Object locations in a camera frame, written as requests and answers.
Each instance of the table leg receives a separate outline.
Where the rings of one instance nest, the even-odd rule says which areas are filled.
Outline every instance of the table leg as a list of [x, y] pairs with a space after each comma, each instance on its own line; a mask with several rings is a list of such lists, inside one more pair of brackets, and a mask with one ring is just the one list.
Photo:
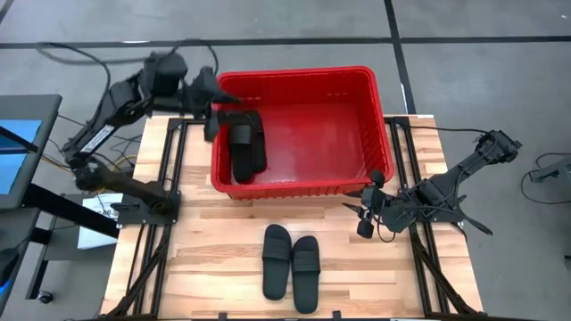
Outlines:
[[27, 207], [37, 207], [58, 218], [65, 218], [103, 235], [114, 238], [119, 236], [117, 223], [113, 219], [106, 218], [35, 184], [28, 186], [22, 204]]

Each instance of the wire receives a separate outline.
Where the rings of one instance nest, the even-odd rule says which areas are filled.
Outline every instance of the wire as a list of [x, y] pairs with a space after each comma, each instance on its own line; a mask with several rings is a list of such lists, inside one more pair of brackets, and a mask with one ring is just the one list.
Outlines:
[[61, 163], [61, 162], [58, 161], [54, 156], [51, 156], [51, 155], [49, 155], [49, 154], [46, 154], [46, 153], [42, 154], [42, 158], [43, 158], [44, 160], [48, 160], [49, 162], [52, 162], [54, 165], [57, 165], [58, 167], [63, 167], [63, 168], [65, 168], [65, 169], [70, 169], [69, 166], [67, 166], [67, 165], [65, 165], [65, 164], [63, 164], [63, 163]]
[[118, 149], [116, 149], [116, 148], [117, 148], [120, 144], [124, 144], [125, 142], [120, 142], [120, 143], [118, 143], [118, 144], [115, 144], [112, 148], [110, 148], [110, 151], [114, 151], [114, 152], [120, 153], [121, 156], [123, 156], [123, 160], [127, 160], [128, 163], [131, 165], [131, 167], [134, 168], [134, 167], [135, 167], [135, 164], [133, 164], [132, 162], [130, 162], [130, 161], [128, 160], [130, 156], [127, 156], [127, 155], [125, 154], [125, 152], [127, 152], [127, 149], [128, 149], [128, 147], [131, 145], [131, 143], [133, 143], [134, 140], [137, 139], [137, 138], [139, 138], [140, 136], [142, 136], [142, 135], [134, 136], [134, 137], [130, 138], [129, 140], [126, 140], [125, 142], [127, 142], [127, 145], [125, 146], [125, 148], [123, 148], [123, 151], [120, 151], [120, 150], [118, 150]]
[[101, 214], [103, 214], [107, 218], [111, 218], [111, 213], [105, 209], [105, 205], [103, 204], [103, 201], [101, 201], [99, 193], [95, 193], [95, 196], [97, 196], [97, 200], [99, 200], [99, 204], [101, 205]]
[[165, 58], [167, 58], [171, 54], [175, 53], [185, 42], [188, 42], [188, 41], [198, 41], [199, 43], [206, 46], [206, 48], [208, 48], [208, 50], [212, 54], [212, 58], [214, 59], [214, 75], [217, 75], [218, 69], [219, 69], [218, 55], [216, 54], [216, 52], [214, 51], [214, 48], [212, 48], [212, 46], [210, 44], [208, 44], [206, 41], [199, 39], [199, 38], [186, 38], [186, 39], [179, 40], [172, 48], [170, 48], [169, 53], [167, 53], [167, 55], [165, 55], [161, 60], [159, 60], [158, 63], [162, 62], [162, 60], [164, 60]]
[[[70, 226], [61, 226], [61, 227], [51, 228], [51, 229], [48, 230], [48, 232], [52, 232], [52, 231], [60, 230], [60, 229], [64, 229], [64, 228], [70, 228], [70, 227], [74, 227], [74, 226], [77, 226], [77, 224], [72, 224], [72, 225], [70, 225]], [[24, 237], [24, 239], [21, 240], [21, 241], [18, 243], [18, 245], [14, 246], [13, 249], [17, 249], [20, 245], [22, 245], [24, 242], [26, 242], [30, 237], [32, 237], [32, 235], [29, 235], [29, 236]]]
[[375, 219], [375, 221], [377, 222], [377, 235], [378, 238], [381, 239], [381, 241], [383, 241], [384, 243], [390, 243], [392, 241], [394, 241], [394, 238], [396, 237], [396, 233], [393, 232], [393, 237], [390, 240], [386, 240], [383, 238], [383, 236], [381, 236], [381, 231], [380, 231], [380, 227], [381, 225], [384, 226], [385, 224], [381, 223], [381, 217], [383, 216], [383, 212], [385, 211], [385, 202], [382, 202], [381, 204], [381, 210], [378, 212], [378, 218], [375, 218], [375, 214], [373, 214], [373, 218]]
[[77, 120], [71, 119], [71, 118], [69, 118], [69, 117], [65, 117], [65, 116], [60, 115], [60, 114], [57, 114], [57, 117], [59, 117], [59, 118], [61, 118], [61, 119], [68, 120], [68, 121], [70, 121], [70, 122], [72, 122], [72, 123], [74, 123], [74, 124], [80, 125], [81, 127], [85, 127], [85, 126], [86, 126], [85, 124], [82, 124], [82, 123], [78, 122]]
[[108, 163], [112, 164], [114, 168], [116, 168], [119, 172], [121, 172], [121, 168], [117, 165], [115, 165], [115, 162], [110, 160], [109, 157], [99, 153], [99, 152], [94, 152], [94, 155], [99, 156], [101, 158], [103, 158], [104, 160], [106, 160]]
[[47, 158], [46, 156], [42, 156], [42, 161], [47, 162], [48, 164], [54, 165], [56, 168], [61, 169], [67, 173], [71, 174], [71, 171], [67, 168], [65, 168], [64, 166], [62, 166], [61, 164], [58, 164], [57, 162], [50, 160], [49, 158]]
[[[50, 46], [54, 46], [53, 43], [38, 43], [36, 45], [36, 51], [38, 53], [40, 53], [41, 55], [45, 56], [45, 58], [48, 58], [49, 60], [52, 60], [54, 62], [69, 64], [69, 65], [76, 65], [76, 66], [90, 66], [90, 65], [98, 64], [98, 62], [94, 62], [93, 59], [91, 59], [91, 60], [75, 60], [75, 59], [58, 57], [58, 56], [53, 55], [53, 54], [46, 51], [46, 49], [48, 49], [48, 47], [50, 47]], [[103, 62], [103, 63], [108, 64], [108, 65], [113, 65], [113, 64], [128, 64], [128, 63], [144, 62], [145, 59], [146, 59], [146, 57], [134, 57], [134, 58], [125, 58], [125, 59], [106, 59], [106, 60], [102, 59], [102, 60], [100, 60], [100, 62]]]
[[569, 200], [569, 201], [558, 201], [558, 202], [547, 202], [547, 201], [535, 200], [535, 199], [529, 197], [529, 196], [525, 193], [525, 191], [524, 191], [525, 178], [526, 178], [526, 177], [529, 177], [529, 181], [531, 182], [531, 181], [532, 181], [532, 177], [531, 177], [532, 173], [537, 172], [537, 171], [539, 171], [539, 169], [530, 170], [530, 171], [528, 171], [527, 173], [525, 173], [523, 177], [521, 177], [521, 183], [520, 183], [520, 185], [519, 185], [519, 188], [521, 189], [521, 194], [524, 195], [524, 197], [525, 197], [527, 200], [529, 200], [529, 201], [531, 201], [531, 202], [536, 202], [536, 203], [539, 203], [539, 204], [544, 204], [544, 205], [559, 205], [559, 204], [571, 203], [571, 200]]
[[474, 133], [488, 134], [488, 132], [485, 130], [475, 129], [475, 128], [438, 128], [438, 127], [428, 127], [428, 126], [405, 125], [405, 124], [401, 124], [398, 121], [395, 121], [394, 123], [396, 123], [397, 125], [406, 127], [406, 128], [436, 129], [436, 130], [451, 131], [451, 132], [474, 132]]
[[74, 53], [86, 56], [87, 58], [92, 60], [94, 62], [94, 64], [96, 63], [96, 64], [100, 65], [101, 67], [103, 67], [103, 70], [105, 71], [106, 80], [105, 80], [105, 87], [104, 87], [103, 93], [101, 95], [101, 98], [99, 99], [99, 103], [97, 104], [97, 108], [95, 109], [95, 115], [93, 118], [96, 119], [99, 116], [99, 113], [101, 112], [101, 108], [103, 106], [103, 100], [105, 99], [105, 96], [107, 96], [107, 93], [109, 92], [109, 87], [111, 86], [111, 72], [109, 71], [109, 67], [107, 66], [107, 64], [105, 62], [102, 62], [99, 58], [95, 57], [91, 53], [86, 53], [83, 50], [75, 48], [71, 45], [65, 45], [65, 44], [60, 44], [60, 43], [52, 43], [52, 42], [37, 43], [37, 49], [41, 49], [42, 47], [46, 47], [46, 46], [52, 46], [52, 47], [56, 47], [56, 48], [71, 50]]
[[47, 141], [54, 144], [55, 148], [57, 148], [57, 151], [60, 152], [60, 155], [65, 159], [65, 155], [62, 152], [62, 149], [60, 148], [60, 145], [58, 145], [54, 140], [52, 140], [51, 138], [47, 138]]
[[135, 263], [137, 262], [137, 255], [139, 253], [139, 246], [141, 245], [141, 237], [143, 236], [143, 231], [145, 230], [145, 225], [141, 225], [139, 229], [139, 235], [137, 236], [137, 243], [135, 245], [135, 254], [133, 254], [133, 262], [131, 263], [131, 270], [128, 273], [128, 281], [127, 281], [127, 291], [128, 293], [129, 288], [131, 287], [131, 281], [133, 280], [133, 273], [135, 272]]
[[546, 152], [544, 154], [541, 154], [541, 155], [537, 156], [537, 158], [535, 159], [535, 165], [537, 165], [537, 168], [542, 169], [542, 166], [539, 164], [540, 159], [542, 159], [543, 157], [546, 157], [546, 156], [551, 156], [551, 155], [565, 156], [565, 155], [571, 155], [571, 152]]
[[[171, 54], [175, 53], [185, 42], [188, 42], [188, 41], [198, 41], [199, 43], [203, 44], [206, 48], [208, 48], [208, 50], [212, 54], [212, 58], [214, 59], [214, 74], [215, 75], [218, 74], [219, 59], [218, 59], [218, 56], [216, 55], [216, 52], [214, 51], [214, 49], [212, 48], [212, 46], [210, 44], [208, 44], [206, 41], [199, 39], [199, 38], [186, 38], [186, 39], [179, 40], [172, 48], [170, 48], [169, 53], [167, 53], [162, 59], [165, 59], [168, 56], [170, 56]], [[64, 63], [64, 64], [68, 64], [68, 65], [75, 65], [75, 66], [90, 66], [90, 65], [101, 64], [101, 63], [104, 63], [106, 65], [139, 63], [139, 62], [144, 62], [148, 58], [148, 56], [146, 56], [146, 57], [133, 57], [133, 58], [124, 58], [124, 59], [106, 59], [106, 60], [98, 59], [98, 62], [97, 62], [94, 59], [92, 59], [91, 57], [83, 54], [84, 52], [80, 53], [78, 51], [75, 51], [78, 54], [83, 54], [86, 57], [90, 58], [89, 60], [75, 60], [75, 59], [62, 58], [62, 57], [58, 57], [56, 55], [53, 55], [53, 54], [46, 51], [46, 49], [48, 49], [49, 47], [63, 48], [63, 49], [69, 49], [69, 50], [75, 51], [75, 50], [71, 49], [72, 48], [71, 46], [65, 45], [65, 44], [60, 44], [60, 43], [37, 43], [36, 51], [39, 54], [45, 56], [45, 58], [50, 59], [54, 62]]]
[[136, 160], [136, 159], [137, 159], [136, 155], [125, 156], [123, 154], [123, 157], [120, 160], [115, 161], [115, 165], [119, 166], [120, 164], [123, 163], [123, 161], [127, 161], [132, 167], [135, 167], [135, 164], [133, 164], [130, 160]]

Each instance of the wooden plank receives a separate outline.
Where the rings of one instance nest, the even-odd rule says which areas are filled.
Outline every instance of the wooden plank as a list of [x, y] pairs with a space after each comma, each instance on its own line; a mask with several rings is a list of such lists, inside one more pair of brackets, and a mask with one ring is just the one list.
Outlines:
[[[412, 125], [435, 126], [434, 118], [411, 116]], [[135, 178], [156, 179], [166, 134], [167, 117], [146, 122], [137, 158]], [[412, 129], [423, 177], [446, 170], [438, 132]], [[403, 133], [401, 150], [409, 184], [413, 184]], [[176, 139], [171, 155], [174, 161]], [[192, 126], [186, 141], [180, 190], [183, 204], [173, 227], [161, 318], [217, 317], [331, 317], [341, 310], [344, 317], [421, 317], [418, 284], [408, 233], [392, 243], [366, 240], [355, 233], [357, 219], [341, 202], [358, 202], [345, 196], [276, 200], [233, 201], [217, 192], [210, 180], [211, 146], [203, 141], [202, 128]], [[385, 185], [396, 193], [398, 176]], [[312, 315], [295, 311], [291, 280], [285, 298], [266, 300], [261, 293], [261, 248], [268, 224], [283, 225], [293, 240], [314, 235], [321, 249], [319, 308]], [[124, 295], [138, 234], [138, 226], [121, 230], [102, 312], [111, 310]], [[381, 231], [385, 238], [392, 234]], [[462, 234], [449, 224], [434, 224], [434, 237], [444, 274], [466, 302], [481, 309], [468, 247]], [[138, 274], [142, 251], [136, 264]], [[437, 300], [428, 272], [434, 309]], [[148, 311], [153, 280], [145, 293]]]

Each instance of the gray floor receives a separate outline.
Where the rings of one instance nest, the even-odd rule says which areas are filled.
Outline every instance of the gray floor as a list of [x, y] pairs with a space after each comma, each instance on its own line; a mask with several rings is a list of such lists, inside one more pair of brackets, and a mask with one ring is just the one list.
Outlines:
[[[567, 0], [393, 0], [402, 37], [496, 37], [571, 35]], [[380, 0], [15, 0], [0, 24], [0, 43], [36, 41], [174, 40], [183, 37], [254, 38], [389, 37]], [[94, 49], [100, 57], [144, 56], [152, 48]], [[385, 113], [404, 113], [391, 45], [273, 45], [217, 47], [220, 70], [263, 70], [366, 65], [377, 75]], [[569, 205], [540, 205], [519, 192], [521, 177], [544, 152], [571, 152], [571, 43], [404, 45], [418, 113], [434, 114], [442, 127], [498, 128], [523, 145], [509, 165], [483, 170], [461, 188], [463, 210], [489, 226], [494, 236], [468, 227], [468, 246], [485, 310], [496, 316], [566, 320], [571, 315]], [[211, 57], [203, 48], [183, 48], [190, 74]], [[140, 68], [112, 67], [114, 79]], [[103, 89], [97, 67], [58, 65], [33, 50], [0, 50], [0, 95], [63, 96], [61, 114], [90, 117]], [[123, 128], [134, 136], [143, 122]], [[62, 144], [78, 129], [58, 119], [52, 138]], [[449, 165], [472, 151], [473, 135], [442, 133]], [[119, 141], [109, 142], [107, 148]], [[53, 146], [47, 153], [57, 156]], [[105, 151], [109, 156], [116, 153]], [[545, 160], [549, 163], [555, 159]], [[42, 164], [35, 182], [75, 191], [72, 178]], [[528, 186], [537, 199], [571, 198], [557, 182]], [[26, 255], [33, 262], [38, 248]], [[56, 301], [23, 300], [30, 268], [23, 268], [3, 320], [91, 317], [103, 297], [112, 258], [54, 263], [42, 288]]]

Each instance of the white paper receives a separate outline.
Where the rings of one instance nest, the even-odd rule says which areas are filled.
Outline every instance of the white paper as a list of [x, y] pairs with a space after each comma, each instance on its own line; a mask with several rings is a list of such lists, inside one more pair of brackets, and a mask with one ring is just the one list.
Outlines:
[[[93, 210], [107, 218], [117, 220], [117, 211], [112, 209], [111, 204], [121, 202], [123, 200], [122, 193], [105, 193], [99, 194], [99, 198], [94, 197], [83, 200], [83, 207]], [[107, 235], [102, 235], [85, 227], [79, 229], [78, 249], [87, 250], [99, 246], [115, 244], [117, 239]]]

